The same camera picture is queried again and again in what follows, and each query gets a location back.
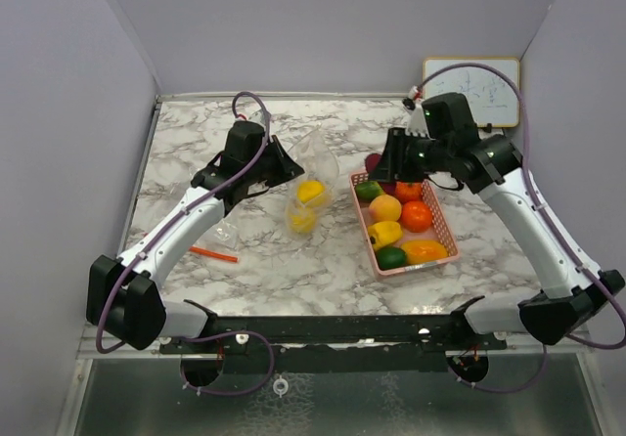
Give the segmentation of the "peach toy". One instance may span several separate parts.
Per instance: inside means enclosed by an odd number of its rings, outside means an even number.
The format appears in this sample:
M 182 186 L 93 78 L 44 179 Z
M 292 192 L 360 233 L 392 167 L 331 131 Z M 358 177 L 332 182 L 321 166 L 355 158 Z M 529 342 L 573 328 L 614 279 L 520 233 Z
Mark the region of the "peach toy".
M 368 207 L 373 222 L 397 222 L 402 214 L 402 203 L 394 196 L 377 196 Z

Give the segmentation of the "clear polka dot zip bag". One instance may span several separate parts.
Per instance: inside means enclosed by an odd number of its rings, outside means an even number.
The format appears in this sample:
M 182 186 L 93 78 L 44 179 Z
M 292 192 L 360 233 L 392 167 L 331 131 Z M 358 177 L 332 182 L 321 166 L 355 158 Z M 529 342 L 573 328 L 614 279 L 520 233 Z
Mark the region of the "clear polka dot zip bag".
M 289 155 L 303 173 L 288 182 L 284 220 L 291 238 L 305 240 L 319 228 L 334 201 L 339 165 L 320 128 L 299 139 Z

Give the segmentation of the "yellow lemon toy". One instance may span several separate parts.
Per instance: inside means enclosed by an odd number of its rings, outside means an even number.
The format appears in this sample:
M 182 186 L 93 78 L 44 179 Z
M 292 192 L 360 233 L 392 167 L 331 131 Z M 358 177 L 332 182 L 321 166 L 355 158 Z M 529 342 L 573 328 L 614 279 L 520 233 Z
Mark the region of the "yellow lemon toy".
M 325 203 L 326 200 L 325 185 L 314 179 L 301 182 L 296 189 L 297 200 L 308 207 L 317 207 Z

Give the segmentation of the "yellow pear toy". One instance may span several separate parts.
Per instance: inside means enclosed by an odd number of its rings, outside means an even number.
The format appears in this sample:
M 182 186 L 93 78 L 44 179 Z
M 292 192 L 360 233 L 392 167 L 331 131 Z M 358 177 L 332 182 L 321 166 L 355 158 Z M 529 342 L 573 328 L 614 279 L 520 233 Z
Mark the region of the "yellow pear toy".
M 317 226 L 317 213 L 306 206 L 289 206 L 286 212 L 286 223 L 296 234 L 310 234 Z

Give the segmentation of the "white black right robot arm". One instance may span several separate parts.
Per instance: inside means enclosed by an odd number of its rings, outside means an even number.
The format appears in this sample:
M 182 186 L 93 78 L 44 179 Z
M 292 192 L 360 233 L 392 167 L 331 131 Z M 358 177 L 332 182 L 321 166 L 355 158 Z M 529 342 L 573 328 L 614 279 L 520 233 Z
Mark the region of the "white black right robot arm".
M 616 270 L 602 270 L 566 231 L 506 136 L 481 138 L 467 98 L 446 93 L 413 108 L 427 133 L 412 126 L 388 130 L 382 156 L 370 171 L 383 183 L 422 182 L 446 172 L 500 218 L 530 262 L 540 284 L 525 299 L 477 299 L 449 326 L 451 341 L 470 349 L 484 334 L 526 332 L 555 345 L 613 304 L 625 286 Z

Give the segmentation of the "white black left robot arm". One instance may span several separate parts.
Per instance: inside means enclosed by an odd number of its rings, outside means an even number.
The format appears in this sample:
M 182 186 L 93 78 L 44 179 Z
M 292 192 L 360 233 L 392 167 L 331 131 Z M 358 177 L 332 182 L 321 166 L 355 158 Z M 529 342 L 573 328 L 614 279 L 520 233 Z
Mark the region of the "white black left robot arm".
M 182 199 L 147 235 L 114 258 L 98 257 L 89 270 L 86 320 L 137 350 L 159 338 L 182 338 L 201 353 L 215 343 L 211 312 L 185 300 L 167 302 L 160 290 L 182 257 L 211 227 L 253 194 L 303 174 L 267 126 L 239 120 L 225 148 L 197 172 Z

